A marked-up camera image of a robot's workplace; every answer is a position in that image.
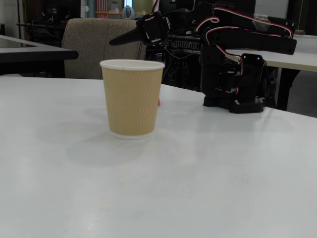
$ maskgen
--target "cup bottom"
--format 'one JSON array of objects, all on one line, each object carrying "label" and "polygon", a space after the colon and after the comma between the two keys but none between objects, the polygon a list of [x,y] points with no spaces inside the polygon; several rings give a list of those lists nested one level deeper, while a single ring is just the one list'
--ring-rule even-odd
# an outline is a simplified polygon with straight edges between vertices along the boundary
[{"label": "cup bottom", "polygon": [[144,139],[144,138],[147,138],[147,137],[150,137],[151,135],[153,135],[153,131],[151,133],[145,134],[145,135],[119,135],[119,134],[116,134],[112,131],[110,131],[110,132],[114,137],[117,137],[119,139],[124,139],[124,140],[141,140],[141,139]]}]

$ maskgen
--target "black robotic arm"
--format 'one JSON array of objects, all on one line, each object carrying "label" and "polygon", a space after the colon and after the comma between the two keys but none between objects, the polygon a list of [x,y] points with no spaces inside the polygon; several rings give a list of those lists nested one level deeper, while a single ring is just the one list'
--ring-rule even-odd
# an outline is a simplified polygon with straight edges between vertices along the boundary
[{"label": "black robotic arm", "polygon": [[[204,106],[218,106],[232,113],[263,111],[257,89],[265,60],[260,55],[229,54],[228,49],[254,49],[292,55],[296,48],[295,22],[268,16],[236,12],[222,5],[201,2],[193,10],[180,9],[167,15],[159,11],[137,21],[137,27],[113,39],[111,45],[142,41],[157,45],[196,22],[201,38],[201,91]],[[225,64],[225,55],[237,57],[239,65]]]}]

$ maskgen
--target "tan paper cup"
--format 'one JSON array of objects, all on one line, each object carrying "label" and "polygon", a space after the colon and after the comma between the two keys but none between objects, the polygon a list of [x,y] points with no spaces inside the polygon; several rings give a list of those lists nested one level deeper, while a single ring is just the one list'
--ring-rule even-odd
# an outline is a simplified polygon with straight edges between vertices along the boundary
[{"label": "tan paper cup", "polygon": [[100,65],[112,134],[121,139],[150,136],[155,127],[165,65],[128,59],[105,60]]}]

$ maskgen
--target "chair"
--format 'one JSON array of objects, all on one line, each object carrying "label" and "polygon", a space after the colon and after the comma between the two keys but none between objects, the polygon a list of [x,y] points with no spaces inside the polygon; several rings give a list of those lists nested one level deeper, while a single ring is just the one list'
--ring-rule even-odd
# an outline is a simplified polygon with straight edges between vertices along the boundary
[{"label": "chair", "polygon": [[79,58],[65,60],[66,78],[102,79],[100,61],[113,59],[143,60],[146,47],[141,42],[111,46],[109,41],[136,26],[133,20],[83,18],[71,19],[62,47],[76,50]]}]

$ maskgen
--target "white cup rim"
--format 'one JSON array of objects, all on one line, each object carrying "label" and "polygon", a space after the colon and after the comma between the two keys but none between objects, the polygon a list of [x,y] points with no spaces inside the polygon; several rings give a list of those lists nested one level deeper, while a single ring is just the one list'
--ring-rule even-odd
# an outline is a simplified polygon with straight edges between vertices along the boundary
[{"label": "white cup rim", "polygon": [[124,71],[150,71],[163,69],[165,64],[147,60],[109,59],[101,61],[100,66],[103,68]]}]

